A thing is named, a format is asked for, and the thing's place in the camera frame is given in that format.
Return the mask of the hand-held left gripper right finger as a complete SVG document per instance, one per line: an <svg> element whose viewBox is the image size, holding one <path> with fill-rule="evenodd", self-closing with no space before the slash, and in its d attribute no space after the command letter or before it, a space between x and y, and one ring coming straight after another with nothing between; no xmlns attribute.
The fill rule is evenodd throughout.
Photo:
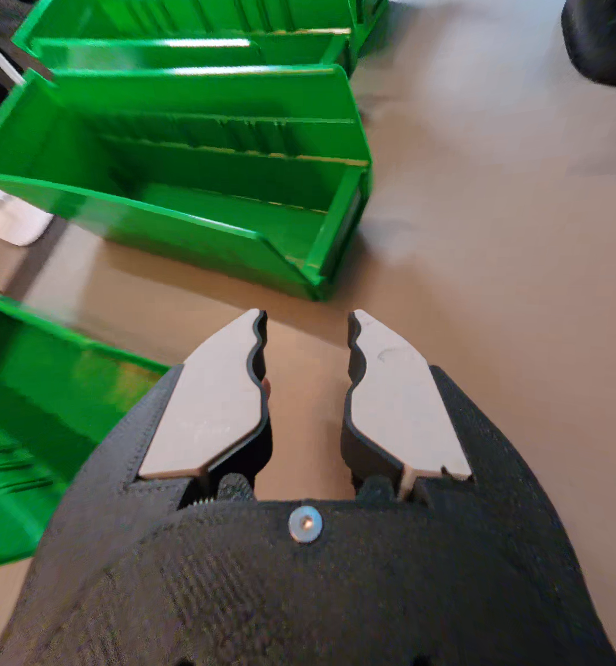
<svg viewBox="0 0 616 666"><path fill-rule="evenodd" d="M425 357L362 309L348 316L347 343L341 455L354 487L381 476L403 501L418 479L469 480L472 468Z"/></svg>

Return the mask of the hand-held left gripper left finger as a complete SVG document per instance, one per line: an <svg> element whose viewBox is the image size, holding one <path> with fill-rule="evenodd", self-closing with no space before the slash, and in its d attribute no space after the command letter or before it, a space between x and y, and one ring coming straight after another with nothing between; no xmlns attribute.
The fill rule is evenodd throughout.
<svg viewBox="0 0 616 666"><path fill-rule="evenodd" d="M266 321L265 311L248 310L186 358L140 478L204 478L263 429Z"/></svg>

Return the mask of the green plastic storage bin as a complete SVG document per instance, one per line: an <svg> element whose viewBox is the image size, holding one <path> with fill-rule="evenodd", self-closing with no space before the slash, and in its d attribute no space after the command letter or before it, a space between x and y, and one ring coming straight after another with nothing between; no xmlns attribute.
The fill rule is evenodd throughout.
<svg viewBox="0 0 616 666"><path fill-rule="evenodd" d="M388 1L38 1L12 41L336 34L358 52Z"/></svg>
<svg viewBox="0 0 616 666"><path fill-rule="evenodd" d="M208 67L340 65L355 69L348 35L334 33L179 39L37 38L51 70L132 71Z"/></svg>
<svg viewBox="0 0 616 666"><path fill-rule="evenodd" d="M84 462L168 370L0 294L0 565L33 556Z"/></svg>
<svg viewBox="0 0 616 666"><path fill-rule="evenodd" d="M0 190L313 302L334 291L372 169L338 65L29 71L0 107Z"/></svg>

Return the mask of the grey desk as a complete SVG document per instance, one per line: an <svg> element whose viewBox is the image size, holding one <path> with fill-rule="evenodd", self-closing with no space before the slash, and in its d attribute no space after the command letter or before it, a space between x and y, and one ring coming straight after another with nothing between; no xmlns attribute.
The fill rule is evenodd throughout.
<svg viewBox="0 0 616 666"><path fill-rule="evenodd" d="M440 366L534 471L616 649L616 88L571 66L563 1L391 3L354 72L374 190L326 303L70 226L7 295L167 365L269 315L261 500L346 499L347 314Z"/></svg>

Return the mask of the white stand base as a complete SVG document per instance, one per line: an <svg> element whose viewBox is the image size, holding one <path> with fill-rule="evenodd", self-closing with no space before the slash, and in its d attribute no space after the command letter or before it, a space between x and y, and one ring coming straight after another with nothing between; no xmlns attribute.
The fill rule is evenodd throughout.
<svg viewBox="0 0 616 666"><path fill-rule="evenodd" d="M49 227L53 215L0 190L0 239L25 247L36 242Z"/></svg>

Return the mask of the black round textured object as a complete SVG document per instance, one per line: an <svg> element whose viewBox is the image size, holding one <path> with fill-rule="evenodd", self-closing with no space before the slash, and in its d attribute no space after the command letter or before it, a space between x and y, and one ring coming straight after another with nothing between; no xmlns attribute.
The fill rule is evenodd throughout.
<svg viewBox="0 0 616 666"><path fill-rule="evenodd" d="M594 83L616 87L616 1L566 1L561 27L574 68Z"/></svg>

